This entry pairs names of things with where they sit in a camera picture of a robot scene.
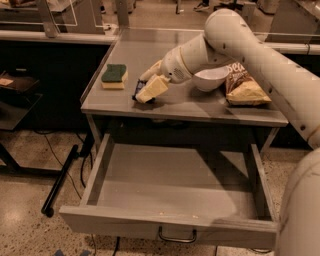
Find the white bowl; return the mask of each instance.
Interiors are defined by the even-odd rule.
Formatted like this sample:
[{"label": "white bowl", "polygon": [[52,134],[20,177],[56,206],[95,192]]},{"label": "white bowl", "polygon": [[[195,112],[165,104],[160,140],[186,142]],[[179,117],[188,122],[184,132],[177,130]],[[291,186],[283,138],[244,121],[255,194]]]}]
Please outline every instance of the white bowl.
[{"label": "white bowl", "polygon": [[227,66],[215,69],[205,69],[192,77],[192,82],[203,92],[210,92],[217,89],[226,80],[229,74]]}]

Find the drawer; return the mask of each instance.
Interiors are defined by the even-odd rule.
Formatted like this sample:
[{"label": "drawer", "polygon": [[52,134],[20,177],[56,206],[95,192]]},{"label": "drawer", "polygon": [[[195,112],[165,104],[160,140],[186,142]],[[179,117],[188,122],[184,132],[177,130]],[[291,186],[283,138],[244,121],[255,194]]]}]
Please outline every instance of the drawer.
[{"label": "drawer", "polygon": [[273,248],[276,222],[252,130],[119,128],[106,133],[74,232]]}]

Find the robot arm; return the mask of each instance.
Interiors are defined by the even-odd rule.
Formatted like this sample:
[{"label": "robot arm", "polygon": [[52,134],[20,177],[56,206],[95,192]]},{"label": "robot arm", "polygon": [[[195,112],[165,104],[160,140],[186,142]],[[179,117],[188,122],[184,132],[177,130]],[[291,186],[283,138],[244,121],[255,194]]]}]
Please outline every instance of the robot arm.
[{"label": "robot arm", "polygon": [[[162,75],[165,86],[161,90],[150,90],[149,98],[144,99],[163,93],[169,82],[182,83],[200,70],[235,61],[254,77],[302,138],[312,148],[320,147],[319,78],[259,41],[241,16],[232,10],[212,13],[204,34],[164,56],[154,73]],[[149,78],[150,70],[146,73],[142,77]]]},{"label": "robot arm", "polygon": [[[289,177],[283,196],[277,256],[318,255],[320,250],[320,81],[314,74],[260,42],[235,12],[221,9],[208,18],[204,34],[168,52],[152,75],[181,83],[206,68],[240,62],[313,149]],[[156,97],[160,90],[151,90]]]}]

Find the drawer handle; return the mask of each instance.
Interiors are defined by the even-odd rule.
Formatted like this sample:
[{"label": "drawer handle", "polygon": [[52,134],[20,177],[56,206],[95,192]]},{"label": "drawer handle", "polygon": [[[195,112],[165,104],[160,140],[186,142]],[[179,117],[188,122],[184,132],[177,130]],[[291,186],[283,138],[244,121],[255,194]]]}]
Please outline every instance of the drawer handle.
[{"label": "drawer handle", "polygon": [[184,243],[184,244],[190,244],[193,243],[197,240],[197,230],[193,230],[192,231],[193,237],[191,239],[179,239],[179,238],[169,238],[169,237],[165,237],[162,234],[162,227],[159,227],[159,237],[163,240],[163,241],[167,241],[167,242],[176,242],[176,243]]}]

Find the green sponge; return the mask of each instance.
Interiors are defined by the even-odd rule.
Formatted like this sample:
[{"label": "green sponge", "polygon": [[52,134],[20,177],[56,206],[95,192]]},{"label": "green sponge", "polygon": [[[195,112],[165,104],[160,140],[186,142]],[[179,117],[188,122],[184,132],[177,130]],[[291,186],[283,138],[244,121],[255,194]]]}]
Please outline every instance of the green sponge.
[{"label": "green sponge", "polygon": [[101,77],[102,87],[105,89],[124,89],[124,81],[128,71],[124,64],[107,64],[107,70]]}]

